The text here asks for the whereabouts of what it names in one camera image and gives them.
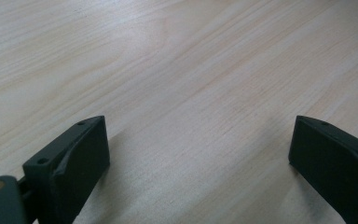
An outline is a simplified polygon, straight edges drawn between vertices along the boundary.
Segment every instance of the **light wood surface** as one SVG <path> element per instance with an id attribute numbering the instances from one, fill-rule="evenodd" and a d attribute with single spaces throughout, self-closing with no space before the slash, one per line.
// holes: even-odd
<path id="1" fill-rule="evenodd" d="M 0 175 L 96 115 L 75 223 L 344 223 L 287 155 L 296 115 L 358 137 L 358 1 L 0 1 Z"/>

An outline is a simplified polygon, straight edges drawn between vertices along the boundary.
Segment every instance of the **wood grain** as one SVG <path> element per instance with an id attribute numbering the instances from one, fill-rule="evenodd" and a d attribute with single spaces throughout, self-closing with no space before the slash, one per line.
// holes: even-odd
<path id="1" fill-rule="evenodd" d="M 96 115 L 75 223 L 344 223 L 287 154 L 296 115 L 358 137 L 358 1 L 0 1 L 0 175 Z"/>

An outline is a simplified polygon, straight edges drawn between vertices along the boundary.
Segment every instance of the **table surface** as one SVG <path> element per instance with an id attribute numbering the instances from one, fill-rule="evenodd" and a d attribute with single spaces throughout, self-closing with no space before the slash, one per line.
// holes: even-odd
<path id="1" fill-rule="evenodd" d="M 296 115 L 358 137 L 358 1 L 0 1 L 0 175 L 97 115 L 75 223 L 344 223 L 287 155 Z"/>

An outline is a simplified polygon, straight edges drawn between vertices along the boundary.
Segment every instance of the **black plastic part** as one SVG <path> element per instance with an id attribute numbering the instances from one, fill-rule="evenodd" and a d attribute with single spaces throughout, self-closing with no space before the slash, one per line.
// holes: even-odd
<path id="1" fill-rule="evenodd" d="M 109 166 L 104 117 L 72 126 L 23 164 L 39 223 L 72 223 Z"/>
<path id="2" fill-rule="evenodd" d="M 358 224 L 358 139 L 298 116 L 289 161 L 347 223 Z"/>
<path id="3" fill-rule="evenodd" d="M 0 223 L 28 223 L 19 186 L 13 176 L 0 176 Z"/>

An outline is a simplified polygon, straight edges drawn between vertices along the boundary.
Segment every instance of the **black object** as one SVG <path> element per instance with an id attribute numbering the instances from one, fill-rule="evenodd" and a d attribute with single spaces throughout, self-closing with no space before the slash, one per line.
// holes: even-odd
<path id="1" fill-rule="evenodd" d="M 72 223 L 109 166 L 104 117 L 75 124 L 22 165 L 0 176 L 0 223 Z"/>
<path id="2" fill-rule="evenodd" d="M 298 116 L 289 161 L 347 223 L 358 224 L 357 138 Z"/>

